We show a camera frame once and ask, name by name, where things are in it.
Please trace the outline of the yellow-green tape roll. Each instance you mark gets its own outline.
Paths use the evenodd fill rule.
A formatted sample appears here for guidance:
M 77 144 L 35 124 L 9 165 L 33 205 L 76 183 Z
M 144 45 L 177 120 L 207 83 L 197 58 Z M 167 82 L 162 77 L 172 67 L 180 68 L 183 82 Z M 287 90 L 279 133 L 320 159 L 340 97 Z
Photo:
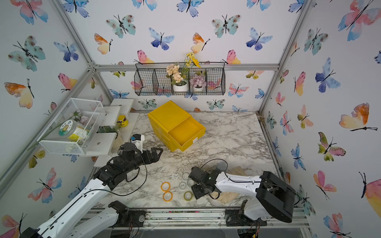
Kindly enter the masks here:
M 191 191 L 186 191 L 183 195 L 185 201 L 191 201 L 193 198 L 193 194 Z

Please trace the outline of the yellow top drawer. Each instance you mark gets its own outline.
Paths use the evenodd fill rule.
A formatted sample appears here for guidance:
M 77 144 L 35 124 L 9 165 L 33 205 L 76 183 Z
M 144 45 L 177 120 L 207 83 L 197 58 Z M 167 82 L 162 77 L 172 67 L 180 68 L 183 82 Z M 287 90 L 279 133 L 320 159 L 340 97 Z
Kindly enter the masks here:
M 179 149 L 184 152 L 201 139 L 205 131 L 206 128 L 202 124 L 193 117 L 189 117 L 169 131 L 168 136 L 172 146 L 170 150 L 173 152 Z

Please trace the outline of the yellow drawer cabinet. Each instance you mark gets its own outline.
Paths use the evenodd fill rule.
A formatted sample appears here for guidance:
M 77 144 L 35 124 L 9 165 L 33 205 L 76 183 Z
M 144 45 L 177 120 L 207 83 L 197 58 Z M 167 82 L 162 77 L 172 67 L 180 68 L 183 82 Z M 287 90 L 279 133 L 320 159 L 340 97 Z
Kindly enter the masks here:
M 169 132 L 189 117 L 191 115 L 188 112 L 171 100 L 148 114 L 155 135 L 171 152 L 177 150 L 178 146 L 170 140 Z

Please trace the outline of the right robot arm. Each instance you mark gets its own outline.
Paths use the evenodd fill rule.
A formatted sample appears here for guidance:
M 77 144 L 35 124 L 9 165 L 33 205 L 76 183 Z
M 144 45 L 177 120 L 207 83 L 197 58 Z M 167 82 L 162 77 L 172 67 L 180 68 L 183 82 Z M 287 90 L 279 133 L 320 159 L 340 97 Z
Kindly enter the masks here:
M 196 199 L 213 192 L 233 192 L 252 198 L 243 205 L 243 215 L 255 221 L 271 216 L 281 222 L 291 223 L 295 206 L 295 189 L 272 172 L 261 176 L 239 176 L 223 171 L 210 173 L 193 167 L 189 178 L 194 182 L 191 190 Z

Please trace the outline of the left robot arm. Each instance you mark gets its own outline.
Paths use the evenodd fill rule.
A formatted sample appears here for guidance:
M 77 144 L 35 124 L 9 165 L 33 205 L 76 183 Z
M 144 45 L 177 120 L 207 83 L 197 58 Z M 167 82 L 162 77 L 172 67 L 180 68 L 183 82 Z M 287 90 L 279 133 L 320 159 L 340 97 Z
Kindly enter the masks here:
M 162 148 L 139 150 L 141 141 L 128 142 L 120 146 L 118 155 L 95 173 L 85 188 L 63 209 L 37 229 L 27 228 L 22 238 L 92 238 L 118 222 L 128 220 L 128 208 L 115 201 L 99 215 L 79 224 L 91 208 L 108 193 L 112 193 L 122 181 L 127 181 L 129 172 L 156 163 L 163 153 Z

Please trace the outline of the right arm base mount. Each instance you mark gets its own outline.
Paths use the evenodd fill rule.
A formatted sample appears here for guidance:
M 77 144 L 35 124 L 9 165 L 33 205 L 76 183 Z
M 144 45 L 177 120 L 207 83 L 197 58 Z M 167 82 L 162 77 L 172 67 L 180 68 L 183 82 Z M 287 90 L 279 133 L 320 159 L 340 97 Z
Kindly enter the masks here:
M 267 226 L 267 221 L 261 218 L 257 220 L 252 220 L 251 218 L 244 215 L 244 206 L 247 204 L 248 200 L 244 200 L 241 204 L 240 209 L 226 209 L 224 219 L 226 221 L 227 227 L 243 227 L 243 226 Z

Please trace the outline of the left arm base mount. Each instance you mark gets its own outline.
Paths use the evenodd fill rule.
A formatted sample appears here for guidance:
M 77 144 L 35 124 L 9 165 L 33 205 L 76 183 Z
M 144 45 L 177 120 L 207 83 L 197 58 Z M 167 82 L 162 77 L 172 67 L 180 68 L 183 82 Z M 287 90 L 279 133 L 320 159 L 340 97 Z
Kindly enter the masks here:
M 111 202 L 108 205 L 117 213 L 117 221 L 112 226 L 114 227 L 130 227 L 130 228 L 141 228 L 143 227 L 144 221 L 146 219 L 146 210 L 136 210 L 128 208 L 120 201 Z

